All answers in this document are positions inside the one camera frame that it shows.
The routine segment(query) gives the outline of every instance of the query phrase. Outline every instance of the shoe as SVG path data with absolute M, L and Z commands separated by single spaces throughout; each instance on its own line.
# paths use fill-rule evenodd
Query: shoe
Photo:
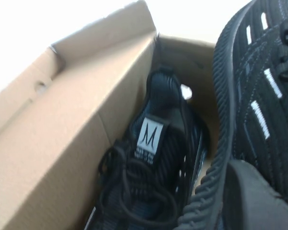
M 228 22 L 216 44 L 213 78 L 220 120 L 217 153 L 176 229 L 216 229 L 221 215 L 228 229 L 275 229 L 275 213 L 269 214 L 267 228 L 249 228 L 247 222 L 231 226 L 233 219 L 247 218 L 245 206 L 223 214 L 222 207 L 227 210 L 231 202 L 237 207 L 249 192 L 240 191 L 236 197 L 223 193 L 229 159 L 246 161 L 250 172 L 256 168 L 280 194 L 274 199 L 275 209 L 279 199 L 288 206 L 288 0 L 253 0 Z M 229 167 L 241 179 L 237 167 Z M 227 187 L 234 186 L 230 181 L 239 182 L 228 177 Z M 269 202 L 261 198 L 262 205 Z
M 169 68 L 147 79 L 144 106 L 99 164 L 103 189 L 85 230 L 169 230 L 191 196 L 207 128 Z

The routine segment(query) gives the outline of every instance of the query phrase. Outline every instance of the box lid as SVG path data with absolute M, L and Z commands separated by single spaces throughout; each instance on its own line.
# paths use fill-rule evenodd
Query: box lid
M 0 93 L 0 230 L 77 228 L 100 156 L 131 118 L 111 133 L 105 108 L 127 90 L 127 73 L 140 85 L 139 59 L 147 76 L 155 35 L 138 1 L 53 44 Z

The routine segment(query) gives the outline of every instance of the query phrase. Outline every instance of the cardboard box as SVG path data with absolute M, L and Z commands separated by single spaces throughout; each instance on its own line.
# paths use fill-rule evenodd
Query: cardboard box
M 215 152 L 213 50 L 157 36 L 143 1 L 47 48 L 0 93 L 0 230 L 83 228 L 97 165 L 141 107 L 159 63 L 192 89 Z

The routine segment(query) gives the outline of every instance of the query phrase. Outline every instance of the box flap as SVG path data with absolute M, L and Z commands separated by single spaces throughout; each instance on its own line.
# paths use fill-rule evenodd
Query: box flap
M 50 86 L 62 66 L 48 48 L 0 93 L 0 132 Z
M 87 25 L 54 43 L 52 47 L 69 65 L 114 44 L 155 31 L 149 9 L 146 3 L 140 0 Z

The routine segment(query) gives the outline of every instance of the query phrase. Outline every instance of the m logo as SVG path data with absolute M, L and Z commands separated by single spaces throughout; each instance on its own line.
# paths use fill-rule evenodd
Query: m logo
M 156 154 L 163 126 L 163 124 L 146 117 L 142 124 L 137 146 Z
M 155 127 L 152 135 L 148 139 L 148 123 L 146 123 L 146 130 L 145 130 L 145 133 L 144 133 L 143 140 L 141 140 L 140 144 L 142 144 L 144 142 L 144 140 L 145 140 L 145 144 L 149 145 L 149 143 L 151 143 L 151 145 L 152 145 L 151 147 L 152 147 L 152 149 L 154 149 L 154 139 L 155 139 L 156 131 L 157 131 L 157 127 Z

